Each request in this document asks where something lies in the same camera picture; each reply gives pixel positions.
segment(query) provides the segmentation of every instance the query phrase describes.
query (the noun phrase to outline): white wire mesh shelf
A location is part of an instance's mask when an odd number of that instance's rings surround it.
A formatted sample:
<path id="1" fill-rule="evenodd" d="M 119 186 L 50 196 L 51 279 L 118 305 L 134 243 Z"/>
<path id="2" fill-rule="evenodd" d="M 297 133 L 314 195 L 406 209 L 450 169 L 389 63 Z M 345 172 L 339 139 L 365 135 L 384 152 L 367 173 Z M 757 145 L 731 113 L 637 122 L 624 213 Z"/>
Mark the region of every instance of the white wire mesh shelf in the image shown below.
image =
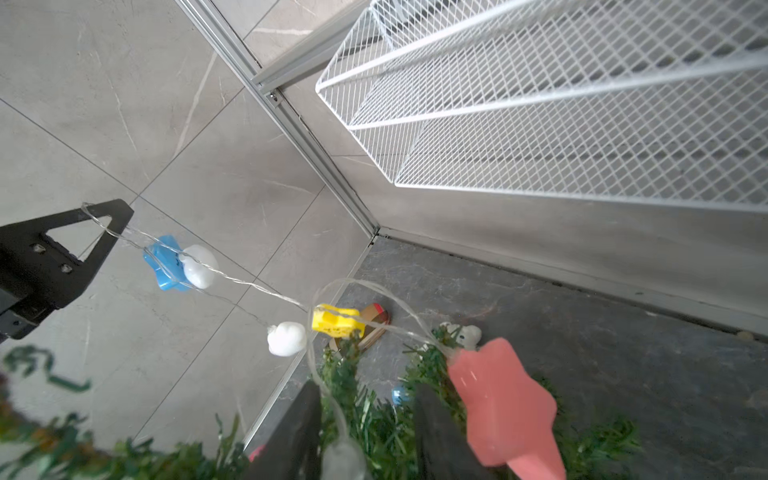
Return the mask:
<path id="1" fill-rule="evenodd" d="M 401 187 L 768 211 L 766 0 L 374 0 L 316 89 Z"/>

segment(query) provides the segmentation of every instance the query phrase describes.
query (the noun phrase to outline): white ball light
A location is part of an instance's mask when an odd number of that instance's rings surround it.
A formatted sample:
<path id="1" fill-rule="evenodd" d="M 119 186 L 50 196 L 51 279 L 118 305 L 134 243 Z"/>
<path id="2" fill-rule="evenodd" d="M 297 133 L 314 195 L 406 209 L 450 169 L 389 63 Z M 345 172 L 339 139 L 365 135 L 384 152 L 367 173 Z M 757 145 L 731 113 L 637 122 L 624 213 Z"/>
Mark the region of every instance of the white ball light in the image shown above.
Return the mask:
<path id="1" fill-rule="evenodd" d="M 219 263 L 216 261 L 216 257 L 214 257 L 214 254 L 206 247 L 192 245 L 182 251 L 189 253 L 192 257 L 197 258 L 207 265 L 211 265 L 216 270 L 219 269 Z M 206 289 L 214 283 L 214 279 L 216 278 L 214 272 L 211 272 L 209 269 L 186 255 L 179 255 L 179 260 L 181 260 L 184 265 L 184 275 L 187 277 L 187 280 L 197 288 Z"/>
<path id="2" fill-rule="evenodd" d="M 266 330 L 266 342 L 273 355 L 291 356 L 306 348 L 306 330 L 301 323 L 282 322 Z"/>

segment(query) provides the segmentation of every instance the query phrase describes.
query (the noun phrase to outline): black metal bracket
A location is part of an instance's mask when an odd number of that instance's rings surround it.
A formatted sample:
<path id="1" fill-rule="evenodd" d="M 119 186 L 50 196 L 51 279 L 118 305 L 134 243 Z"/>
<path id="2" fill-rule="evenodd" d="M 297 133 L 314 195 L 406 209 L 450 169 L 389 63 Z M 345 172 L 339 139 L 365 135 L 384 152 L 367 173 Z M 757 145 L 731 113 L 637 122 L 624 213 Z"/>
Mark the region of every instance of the black metal bracket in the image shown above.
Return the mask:
<path id="1" fill-rule="evenodd" d="M 413 406 L 416 458 L 421 480 L 493 480 L 440 402 L 426 385 L 416 386 Z"/>
<path id="2" fill-rule="evenodd" d="M 243 480 L 320 478 L 320 388 L 307 381 Z"/>
<path id="3" fill-rule="evenodd" d="M 112 217 L 108 227 L 115 233 L 122 233 L 134 214 L 119 199 L 88 209 L 97 218 Z M 88 258 L 80 261 L 47 235 L 84 220 L 91 218 L 75 208 L 0 227 L 0 334 L 23 338 L 88 288 L 118 239 L 103 232 Z"/>

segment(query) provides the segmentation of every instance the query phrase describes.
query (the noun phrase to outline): dark gray floor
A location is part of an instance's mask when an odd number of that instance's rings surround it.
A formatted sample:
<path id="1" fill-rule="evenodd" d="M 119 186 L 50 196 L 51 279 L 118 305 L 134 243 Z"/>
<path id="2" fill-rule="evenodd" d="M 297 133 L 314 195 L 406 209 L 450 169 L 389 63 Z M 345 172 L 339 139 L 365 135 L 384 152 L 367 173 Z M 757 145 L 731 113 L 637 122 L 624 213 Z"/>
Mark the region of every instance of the dark gray floor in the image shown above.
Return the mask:
<path id="1" fill-rule="evenodd" d="M 387 286 L 435 325 L 471 323 L 483 341 L 505 337 L 529 373 L 552 381 L 581 425 L 616 413 L 633 419 L 644 448 L 634 466 L 640 478 L 768 473 L 766 344 L 381 237 L 356 278 Z M 362 287 L 350 287 L 339 306 L 372 301 L 415 329 L 402 310 Z M 409 361 L 402 344 L 387 333 L 361 362 L 360 379 L 387 399 Z M 304 362 L 248 451 L 269 438 L 307 377 Z"/>

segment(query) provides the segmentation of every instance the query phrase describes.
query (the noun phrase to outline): white ornament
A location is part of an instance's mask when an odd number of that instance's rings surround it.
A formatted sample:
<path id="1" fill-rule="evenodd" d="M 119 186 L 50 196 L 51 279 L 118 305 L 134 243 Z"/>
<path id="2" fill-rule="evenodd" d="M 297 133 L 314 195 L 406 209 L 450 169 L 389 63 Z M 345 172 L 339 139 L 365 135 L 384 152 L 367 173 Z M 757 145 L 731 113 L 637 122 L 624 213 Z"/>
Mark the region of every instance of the white ornament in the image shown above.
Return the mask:
<path id="1" fill-rule="evenodd" d="M 219 269 L 219 263 L 216 261 L 216 257 L 214 257 L 211 251 L 206 247 L 192 245 L 182 251 L 189 253 L 192 257 L 197 258 L 206 265 L 211 265 L 216 270 Z M 181 260 L 184 265 L 184 275 L 187 277 L 187 280 L 197 288 L 206 289 L 214 283 L 216 274 L 194 261 L 193 258 L 187 257 L 186 255 L 179 255 L 179 260 Z"/>
<path id="2" fill-rule="evenodd" d="M 368 474 L 366 456 L 354 440 L 334 440 L 323 452 L 320 480 L 366 480 Z"/>
<path id="3" fill-rule="evenodd" d="M 456 336 L 456 342 L 467 350 L 476 350 L 478 348 L 482 331 L 477 326 L 461 326 L 450 322 L 443 322 L 440 326 L 444 326 L 450 334 L 453 334 L 457 329 L 461 329 Z"/>
<path id="4" fill-rule="evenodd" d="M 273 355 L 291 356 L 306 348 L 306 330 L 301 323 L 282 322 L 266 329 L 266 342 Z"/>

